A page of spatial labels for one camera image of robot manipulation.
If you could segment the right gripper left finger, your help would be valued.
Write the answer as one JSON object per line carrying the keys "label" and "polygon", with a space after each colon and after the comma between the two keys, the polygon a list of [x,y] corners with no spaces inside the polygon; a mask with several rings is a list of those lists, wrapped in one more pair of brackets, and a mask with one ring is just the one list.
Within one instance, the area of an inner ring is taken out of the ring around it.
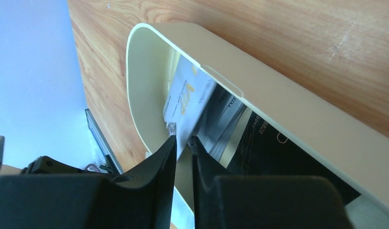
{"label": "right gripper left finger", "polygon": [[176,138],[123,174],[0,175],[0,229],[167,229]]}

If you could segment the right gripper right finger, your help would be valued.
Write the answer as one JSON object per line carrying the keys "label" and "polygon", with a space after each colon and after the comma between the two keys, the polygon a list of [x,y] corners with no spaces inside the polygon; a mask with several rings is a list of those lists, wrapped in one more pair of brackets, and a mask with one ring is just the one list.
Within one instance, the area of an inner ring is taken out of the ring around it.
{"label": "right gripper right finger", "polygon": [[190,140],[197,229],[351,229],[336,188],[317,176],[231,175]]}

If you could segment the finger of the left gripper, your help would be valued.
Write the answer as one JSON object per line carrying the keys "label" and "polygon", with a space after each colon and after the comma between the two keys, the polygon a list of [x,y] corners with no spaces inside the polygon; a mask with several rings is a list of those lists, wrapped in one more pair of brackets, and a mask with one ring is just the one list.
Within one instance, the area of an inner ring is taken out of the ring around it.
{"label": "finger of the left gripper", "polygon": [[100,169],[93,171],[72,167],[57,160],[54,160],[48,156],[41,156],[20,172],[22,175],[26,174],[93,174],[99,173],[102,175],[114,175],[114,173],[101,172]]}

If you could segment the white VIP card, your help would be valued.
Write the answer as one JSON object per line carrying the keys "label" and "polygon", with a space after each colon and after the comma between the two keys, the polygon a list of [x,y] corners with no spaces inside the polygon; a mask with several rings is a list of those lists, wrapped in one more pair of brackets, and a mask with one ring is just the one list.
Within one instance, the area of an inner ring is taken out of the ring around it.
{"label": "white VIP card", "polygon": [[183,55],[179,56],[163,108],[169,136],[176,137],[176,158],[189,138],[216,88],[216,81]]}

